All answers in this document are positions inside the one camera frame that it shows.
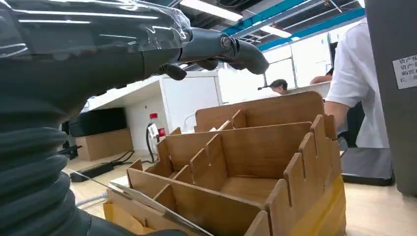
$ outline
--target ceiling light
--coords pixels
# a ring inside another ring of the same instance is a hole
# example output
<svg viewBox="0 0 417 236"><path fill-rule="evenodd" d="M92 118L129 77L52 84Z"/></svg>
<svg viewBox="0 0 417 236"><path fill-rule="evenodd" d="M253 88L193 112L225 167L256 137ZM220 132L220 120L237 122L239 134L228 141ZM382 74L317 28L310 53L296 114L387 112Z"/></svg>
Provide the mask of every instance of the ceiling light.
<svg viewBox="0 0 417 236"><path fill-rule="evenodd" d="M365 0L357 0L361 7L365 8Z"/></svg>
<svg viewBox="0 0 417 236"><path fill-rule="evenodd" d="M91 21L51 21L51 20L19 20L21 23L66 23L66 24L90 24Z"/></svg>
<svg viewBox="0 0 417 236"><path fill-rule="evenodd" d="M283 38L289 38L292 35L288 32L285 32L285 31L280 30L280 29L276 29L276 28L271 27L271 26L261 27L261 30L264 31L264 32L270 33L270 34L278 35L278 36L283 37Z"/></svg>
<svg viewBox="0 0 417 236"><path fill-rule="evenodd" d="M211 15L219 16L224 19L231 21L238 21L243 18L243 16L236 14L234 12L225 10L223 8L208 4L200 0L182 0L181 5L188 6L199 11L206 12Z"/></svg>

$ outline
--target wooden divider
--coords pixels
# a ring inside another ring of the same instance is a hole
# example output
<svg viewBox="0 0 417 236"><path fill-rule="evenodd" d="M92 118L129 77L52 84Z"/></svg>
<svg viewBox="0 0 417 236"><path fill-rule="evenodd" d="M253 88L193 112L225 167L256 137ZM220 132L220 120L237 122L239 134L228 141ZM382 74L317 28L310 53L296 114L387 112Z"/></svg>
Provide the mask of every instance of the wooden divider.
<svg viewBox="0 0 417 236"><path fill-rule="evenodd" d="M325 115L323 99L313 91L198 110L195 131L207 132L227 120L232 121L234 128L246 128L313 122L316 115L325 118L326 136L337 139L334 117Z"/></svg>

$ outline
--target fluorescent light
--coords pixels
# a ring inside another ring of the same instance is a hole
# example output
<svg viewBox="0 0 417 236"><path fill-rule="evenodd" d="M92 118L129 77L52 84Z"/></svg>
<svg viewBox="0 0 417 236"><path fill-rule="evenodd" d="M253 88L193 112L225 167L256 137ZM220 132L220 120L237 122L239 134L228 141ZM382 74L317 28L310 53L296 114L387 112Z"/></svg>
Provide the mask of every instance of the fluorescent light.
<svg viewBox="0 0 417 236"><path fill-rule="evenodd" d="M100 12L31 11L31 10L14 10L14 11L27 13L27 14L43 14L43 15L108 16L108 17L137 18L137 19L158 19L159 18L156 16L124 15L124 14L110 14L110 13L100 13Z"/></svg>
<svg viewBox="0 0 417 236"><path fill-rule="evenodd" d="M91 21L50 21L50 20L19 20L22 23L66 23L66 24L90 24Z"/></svg>
<svg viewBox="0 0 417 236"><path fill-rule="evenodd" d="M112 35L112 34L99 34L100 36L107 36L107 37L116 37L116 38L136 38L130 36L123 36L123 35Z"/></svg>
<svg viewBox="0 0 417 236"><path fill-rule="evenodd" d="M361 7L365 8L365 0L357 0Z"/></svg>
<svg viewBox="0 0 417 236"><path fill-rule="evenodd" d="M292 35L288 32L285 32L285 31L280 30L280 29L276 29L276 28L271 27L271 26L261 27L261 30L264 31L264 32L270 33L270 34L278 35L278 36L283 37L283 38L289 38Z"/></svg>
<svg viewBox="0 0 417 236"><path fill-rule="evenodd" d="M182 2L180 2L180 4L184 5L184 6L194 8L194 9L197 9L199 11L206 12L206 13L211 14L211 15L219 16L219 17L222 17L224 19L231 20L231 21L238 21L238 20L243 18L243 16L241 16L239 14L236 14L234 12L225 10L223 8L205 3L205 2L200 1L200 0L182 0Z"/></svg>

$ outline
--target plastic wrap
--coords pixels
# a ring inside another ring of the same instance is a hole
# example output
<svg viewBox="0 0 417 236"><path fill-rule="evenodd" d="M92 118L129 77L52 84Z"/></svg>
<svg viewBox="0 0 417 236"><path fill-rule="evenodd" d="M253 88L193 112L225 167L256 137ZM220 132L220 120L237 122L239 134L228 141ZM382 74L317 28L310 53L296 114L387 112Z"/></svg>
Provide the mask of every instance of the plastic wrap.
<svg viewBox="0 0 417 236"><path fill-rule="evenodd" d="M138 0L0 0L0 58L22 54L182 48L179 10Z"/></svg>

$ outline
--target white wall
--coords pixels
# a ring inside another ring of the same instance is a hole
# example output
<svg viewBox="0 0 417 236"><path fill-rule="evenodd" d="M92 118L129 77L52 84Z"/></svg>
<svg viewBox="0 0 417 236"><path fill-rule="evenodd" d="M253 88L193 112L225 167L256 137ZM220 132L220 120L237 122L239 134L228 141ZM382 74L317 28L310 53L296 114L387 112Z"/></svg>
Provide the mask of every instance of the white wall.
<svg viewBox="0 0 417 236"><path fill-rule="evenodd" d="M133 148L135 150L148 150L146 146L146 128L150 122L149 114L158 113L159 122L168 132L162 96L149 98L126 107L127 124L132 134Z"/></svg>

